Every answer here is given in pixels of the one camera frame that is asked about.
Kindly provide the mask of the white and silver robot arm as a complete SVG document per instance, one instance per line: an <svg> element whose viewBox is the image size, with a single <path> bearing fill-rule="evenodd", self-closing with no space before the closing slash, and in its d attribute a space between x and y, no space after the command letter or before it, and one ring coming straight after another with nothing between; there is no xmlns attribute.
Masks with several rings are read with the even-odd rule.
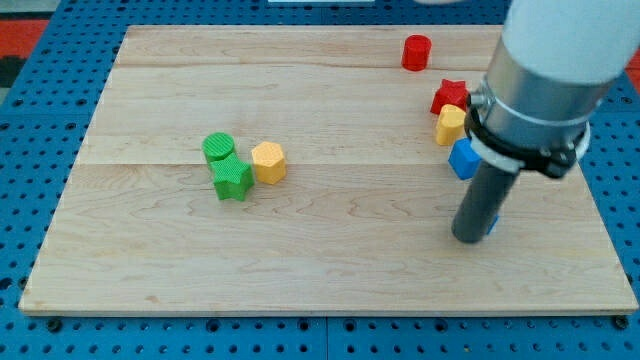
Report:
<svg viewBox="0 0 640 360"><path fill-rule="evenodd" d="M469 98L472 149L506 173L561 178L589 117L639 46L639 0L514 0Z"/></svg>

